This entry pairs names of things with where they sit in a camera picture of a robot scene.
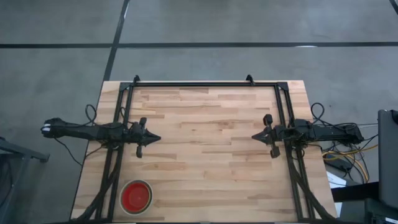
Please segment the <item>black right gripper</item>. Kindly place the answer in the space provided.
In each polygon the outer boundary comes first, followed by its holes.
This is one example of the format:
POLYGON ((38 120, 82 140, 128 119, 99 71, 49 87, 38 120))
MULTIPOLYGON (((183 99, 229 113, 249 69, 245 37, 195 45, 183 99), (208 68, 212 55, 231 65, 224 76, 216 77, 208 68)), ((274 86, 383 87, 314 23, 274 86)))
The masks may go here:
POLYGON ((270 151, 270 155, 271 158, 275 159, 276 157, 280 156, 280 150, 279 147, 276 146, 276 142, 277 141, 281 141, 282 138, 280 136, 278 136, 277 133, 277 126, 275 126, 274 128, 272 127, 272 123, 273 123, 273 118, 271 114, 266 114, 263 117, 263 123, 265 125, 265 128, 257 133, 253 135, 253 139, 260 141, 264 144, 266 144, 267 146, 271 147, 271 151, 270 151))

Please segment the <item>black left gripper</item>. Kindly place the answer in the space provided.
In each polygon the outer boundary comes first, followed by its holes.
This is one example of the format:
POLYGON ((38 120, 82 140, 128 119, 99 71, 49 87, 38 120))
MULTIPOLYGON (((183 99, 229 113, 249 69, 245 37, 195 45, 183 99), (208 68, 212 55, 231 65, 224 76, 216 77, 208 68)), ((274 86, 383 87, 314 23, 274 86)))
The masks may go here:
POLYGON ((142 117, 139 122, 135 121, 131 124, 129 128, 129 134, 132 136, 132 142, 137 144, 136 156, 142 158, 143 152, 142 147, 161 140, 161 137, 150 132, 146 129, 147 118, 142 117))

